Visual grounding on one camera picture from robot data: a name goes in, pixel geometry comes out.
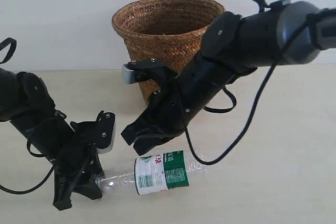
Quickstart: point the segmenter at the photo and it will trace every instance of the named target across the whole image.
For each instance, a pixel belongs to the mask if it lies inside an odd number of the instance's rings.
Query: white wall
[[[15,57],[5,68],[120,68],[128,55],[110,19],[120,7],[132,1],[136,0],[0,0],[0,39],[12,36],[18,40]],[[227,10],[242,15],[257,11],[251,0],[217,1]],[[336,0],[307,1],[321,8],[336,6]],[[335,63],[336,52],[324,52],[316,62]]]

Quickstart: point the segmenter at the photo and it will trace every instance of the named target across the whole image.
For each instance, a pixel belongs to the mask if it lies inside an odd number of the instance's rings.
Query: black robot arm
[[[7,62],[16,48],[16,40],[7,38],[0,50],[9,46],[1,63]],[[53,205],[64,210],[71,207],[71,193],[90,199],[102,197],[96,179],[104,172],[98,154],[110,151],[114,139],[115,116],[99,113],[92,122],[65,121],[66,115],[55,109],[55,103],[41,78],[33,73],[14,74],[0,68],[0,122],[10,123],[27,139],[27,149],[34,157],[45,157],[52,163],[46,178],[32,189],[14,191],[0,185],[11,194],[26,194],[40,187],[54,171]],[[40,154],[30,150],[31,145]]]
[[[270,5],[265,0],[254,1],[259,5],[258,14],[242,18],[226,12],[217,17],[205,32],[199,52],[182,72],[166,77],[165,85],[158,82],[161,90],[151,96],[148,108],[121,133],[139,155],[181,135],[215,94],[239,77],[271,66],[256,96],[256,107],[275,66],[310,63],[321,50],[336,47],[335,9],[320,10],[304,1],[280,0]],[[138,64],[142,62],[123,66],[124,79],[141,75]]]

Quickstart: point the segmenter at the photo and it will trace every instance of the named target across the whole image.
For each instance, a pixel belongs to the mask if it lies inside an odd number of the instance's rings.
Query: woven basket
[[[224,11],[214,0],[140,0],[118,10],[112,25],[131,60],[161,59],[179,73],[199,50],[206,27]],[[159,87],[150,80],[140,89],[147,102]]]

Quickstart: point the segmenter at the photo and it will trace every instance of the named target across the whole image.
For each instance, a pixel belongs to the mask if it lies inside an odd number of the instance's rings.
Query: water bottle
[[[192,186],[205,175],[206,166],[195,160],[190,151],[176,151],[139,157],[118,173],[104,172],[105,178],[96,180],[104,195],[122,189],[144,195]]]

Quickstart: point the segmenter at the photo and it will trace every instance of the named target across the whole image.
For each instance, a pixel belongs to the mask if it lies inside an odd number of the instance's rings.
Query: bottle label
[[[137,158],[134,175],[139,195],[189,186],[183,151]]]

